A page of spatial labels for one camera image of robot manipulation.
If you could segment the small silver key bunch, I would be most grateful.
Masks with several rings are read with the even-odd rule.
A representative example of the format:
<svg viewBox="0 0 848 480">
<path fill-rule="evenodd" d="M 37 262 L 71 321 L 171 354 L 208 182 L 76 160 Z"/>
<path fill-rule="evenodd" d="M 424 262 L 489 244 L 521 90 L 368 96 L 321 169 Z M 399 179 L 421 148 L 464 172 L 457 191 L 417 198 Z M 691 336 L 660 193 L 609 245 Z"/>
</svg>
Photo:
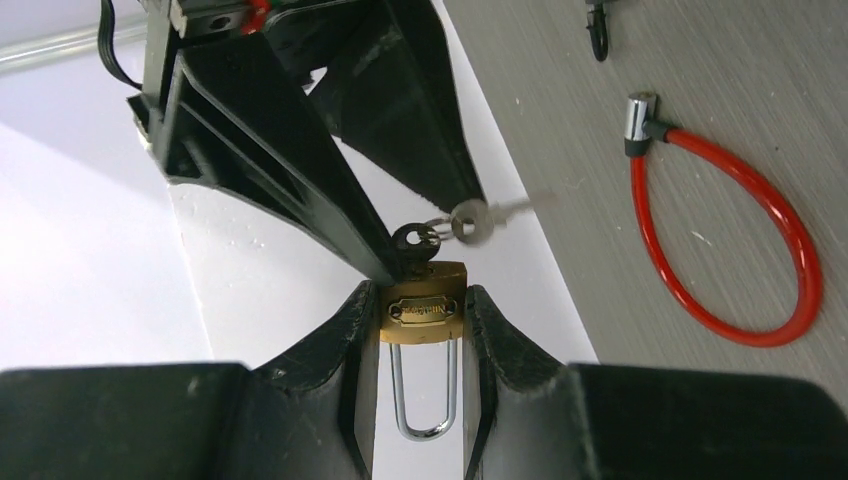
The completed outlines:
<svg viewBox="0 0 848 480">
<path fill-rule="evenodd" d="M 498 230 L 504 229 L 513 217 L 532 212 L 555 199 L 553 192 L 546 191 L 501 203 L 465 200 L 446 215 L 401 226 L 392 235 L 392 242 L 405 275 L 424 277 L 428 275 L 428 263 L 438 254 L 443 242 L 456 240 L 470 247 L 482 246 Z"/>
</svg>

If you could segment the black padlock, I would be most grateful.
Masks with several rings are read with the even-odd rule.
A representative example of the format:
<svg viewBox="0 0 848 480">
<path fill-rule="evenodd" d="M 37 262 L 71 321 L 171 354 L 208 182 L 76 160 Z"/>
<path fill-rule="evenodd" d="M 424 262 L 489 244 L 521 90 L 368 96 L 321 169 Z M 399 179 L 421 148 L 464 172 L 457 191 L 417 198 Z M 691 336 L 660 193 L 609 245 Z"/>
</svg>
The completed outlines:
<svg viewBox="0 0 848 480">
<path fill-rule="evenodd" d="M 615 0 L 585 0 L 587 7 L 586 30 L 589 35 L 595 60 L 602 63 L 607 60 L 610 49 L 610 35 L 607 23 L 607 5 Z"/>
</svg>

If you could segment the brass padlock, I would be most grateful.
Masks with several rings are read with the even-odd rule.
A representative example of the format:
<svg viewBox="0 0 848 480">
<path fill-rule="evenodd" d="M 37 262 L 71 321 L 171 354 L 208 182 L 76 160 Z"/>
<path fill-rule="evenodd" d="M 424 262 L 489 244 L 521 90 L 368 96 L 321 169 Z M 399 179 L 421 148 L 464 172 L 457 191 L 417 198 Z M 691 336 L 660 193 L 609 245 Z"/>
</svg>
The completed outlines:
<svg viewBox="0 0 848 480">
<path fill-rule="evenodd" d="M 467 288 L 464 263 L 431 261 L 414 269 L 411 278 L 379 293 L 380 340 L 389 346 L 395 421 L 400 434 L 410 441 L 438 439 L 456 420 L 458 341 L 464 332 Z M 416 429 L 407 418 L 402 347 L 428 344 L 446 346 L 446 414 L 436 426 Z"/>
</svg>

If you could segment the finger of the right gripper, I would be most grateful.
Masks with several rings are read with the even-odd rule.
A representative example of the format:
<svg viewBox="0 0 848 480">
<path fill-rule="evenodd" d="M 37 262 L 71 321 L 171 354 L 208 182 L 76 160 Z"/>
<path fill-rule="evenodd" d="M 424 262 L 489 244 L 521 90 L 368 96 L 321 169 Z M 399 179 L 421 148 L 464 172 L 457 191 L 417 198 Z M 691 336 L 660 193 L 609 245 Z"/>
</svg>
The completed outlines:
<svg viewBox="0 0 848 480">
<path fill-rule="evenodd" d="M 483 199 L 431 2 L 377 2 L 310 97 L 333 136 L 441 211 Z"/>
</svg>

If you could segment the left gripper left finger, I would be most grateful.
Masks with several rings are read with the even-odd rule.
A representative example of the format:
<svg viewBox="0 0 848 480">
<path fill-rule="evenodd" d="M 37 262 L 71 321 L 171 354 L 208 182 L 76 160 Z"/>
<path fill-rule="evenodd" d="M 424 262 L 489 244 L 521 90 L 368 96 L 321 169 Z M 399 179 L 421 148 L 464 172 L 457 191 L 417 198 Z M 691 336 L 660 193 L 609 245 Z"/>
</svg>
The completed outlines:
<svg viewBox="0 0 848 480">
<path fill-rule="evenodd" d="M 18 369 L 1 375 L 5 479 L 368 479 L 378 291 L 267 363 Z"/>
</svg>

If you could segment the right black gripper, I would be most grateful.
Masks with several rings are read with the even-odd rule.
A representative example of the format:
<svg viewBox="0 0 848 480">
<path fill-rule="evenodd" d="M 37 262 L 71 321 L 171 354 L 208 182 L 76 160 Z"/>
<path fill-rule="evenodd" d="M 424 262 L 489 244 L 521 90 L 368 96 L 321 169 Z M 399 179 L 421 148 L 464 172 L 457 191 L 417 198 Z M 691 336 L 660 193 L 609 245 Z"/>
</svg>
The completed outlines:
<svg viewBox="0 0 848 480">
<path fill-rule="evenodd" d="M 400 281 L 403 266 L 387 228 L 306 94 L 258 33 L 286 40 L 340 34 L 371 3 L 144 1 L 142 7 L 150 14 L 144 77 L 129 103 L 165 178 L 253 205 L 375 282 Z"/>
</svg>

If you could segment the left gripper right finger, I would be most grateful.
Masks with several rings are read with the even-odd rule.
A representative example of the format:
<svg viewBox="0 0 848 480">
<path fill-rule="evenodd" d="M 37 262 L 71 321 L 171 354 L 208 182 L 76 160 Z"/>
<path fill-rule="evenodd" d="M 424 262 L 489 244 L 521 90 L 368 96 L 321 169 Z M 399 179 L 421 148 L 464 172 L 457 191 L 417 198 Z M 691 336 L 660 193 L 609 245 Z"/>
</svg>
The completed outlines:
<svg viewBox="0 0 848 480">
<path fill-rule="evenodd" d="M 843 479 L 847 419 L 821 387 L 725 372 L 563 364 L 486 290 L 466 293 L 468 479 Z"/>
</svg>

